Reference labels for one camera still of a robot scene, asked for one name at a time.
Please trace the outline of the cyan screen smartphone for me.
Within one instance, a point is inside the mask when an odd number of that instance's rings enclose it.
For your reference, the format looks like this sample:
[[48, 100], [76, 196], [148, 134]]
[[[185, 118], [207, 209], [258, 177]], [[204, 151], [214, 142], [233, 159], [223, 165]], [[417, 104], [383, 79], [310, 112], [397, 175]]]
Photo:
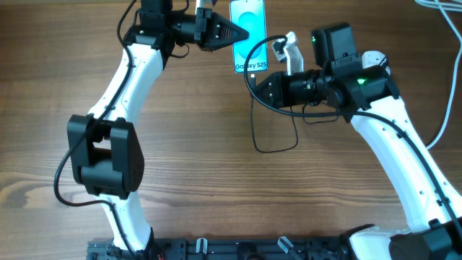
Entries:
[[[264, 0], [236, 0], [230, 2], [230, 20], [246, 30], [246, 40], [233, 44], [233, 61], [235, 73], [244, 72], [244, 63], [251, 49], [266, 38], [266, 12]], [[268, 69], [266, 43], [260, 45], [248, 62], [249, 72]]]

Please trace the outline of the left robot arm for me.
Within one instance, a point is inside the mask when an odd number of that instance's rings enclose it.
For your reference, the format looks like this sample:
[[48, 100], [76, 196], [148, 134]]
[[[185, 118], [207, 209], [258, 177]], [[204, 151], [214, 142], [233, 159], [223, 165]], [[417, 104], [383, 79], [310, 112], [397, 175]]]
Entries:
[[171, 1], [143, 1], [125, 34], [121, 63], [104, 95], [87, 115], [67, 125], [74, 180], [102, 205], [114, 237], [98, 244], [91, 259], [158, 259], [161, 250], [141, 208], [138, 189], [144, 156], [135, 125], [149, 91], [176, 46], [212, 52], [248, 39], [248, 32], [204, 6], [193, 14]]

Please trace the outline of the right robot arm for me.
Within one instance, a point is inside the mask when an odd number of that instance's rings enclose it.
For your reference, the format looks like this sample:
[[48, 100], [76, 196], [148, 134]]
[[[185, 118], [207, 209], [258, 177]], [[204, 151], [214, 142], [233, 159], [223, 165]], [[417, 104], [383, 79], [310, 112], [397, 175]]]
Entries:
[[342, 236], [349, 259], [459, 259], [461, 195], [451, 186], [416, 133], [396, 83], [382, 60], [364, 66], [352, 28], [338, 23], [312, 31], [317, 69], [304, 70], [292, 34], [269, 38], [286, 71], [256, 83], [245, 75], [252, 99], [289, 115], [295, 105], [331, 107], [368, 143], [403, 207], [407, 227], [364, 225]]

